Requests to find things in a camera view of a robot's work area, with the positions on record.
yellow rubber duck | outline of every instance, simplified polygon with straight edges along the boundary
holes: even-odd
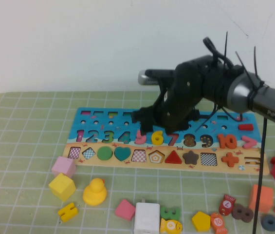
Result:
[[[93,179],[83,192],[83,200],[90,206],[97,206],[105,201],[107,189],[105,181],[99,178]]]

yellow number 6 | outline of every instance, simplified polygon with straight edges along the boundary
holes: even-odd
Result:
[[[151,136],[151,142],[154,145],[162,145],[163,144],[163,131],[156,131]]]

orange rectangle block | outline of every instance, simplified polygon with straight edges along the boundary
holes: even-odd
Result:
[[[249,208],[252,210],[255,210],[257,188],[258,188],[257,184],[253,185],[250,193]],[[267,213],[273,206],[273,202],[274,202],[274,190],[272,188],[262,186],[260,199],[259,199],[259,211]]]

wooden puzzle board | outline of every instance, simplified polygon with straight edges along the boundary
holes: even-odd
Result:
[[[261,137],[254,114],[244,114],[244,121],[236,122],[224,113],[217,113],[199,130],[197,128],[204,119],[191,121],[187,131],[176,132],[173,137],[163,131],[163,144],[154,145],[151,141],[153,133],[147,133],[145,143],[135,143],[140,124],[132,123],[130,117],[132,111],[134,109],[79,108],[63,156],[73,158],[77,165],[258,175]],[[253,124],[254,130],[238,130],[239,124],[246,123]],[[154,126],[154,132],[162,130]],[[220,148],[219,134],[223,134],[224,137],[234,135],[237,147]],[[255,139],[258,144],[246,150],[242,147],[245,144],[241,140],[242,136]],[[106,146],[112,150],[112,157],[109,160],[100,160],[97,152]],[[118,147],[129,148],[126,149],[128,153],[125,154],[124,160],[119,160],[115,155]],[[181,160],[180,164],[165,162],[173,151]],[[221,160],[229,152],[239,159],[233,167],[228,167],[227,163]],[[186,164],[186,156],[197,160]],[[263,173],[269,174],[266,158]]]

yellow fish toy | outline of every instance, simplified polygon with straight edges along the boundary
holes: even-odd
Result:
[[[160,232],[167,232],[169,234],[179,234],[183,230],[183,226],[176,220],[164,220],[161,218]]]

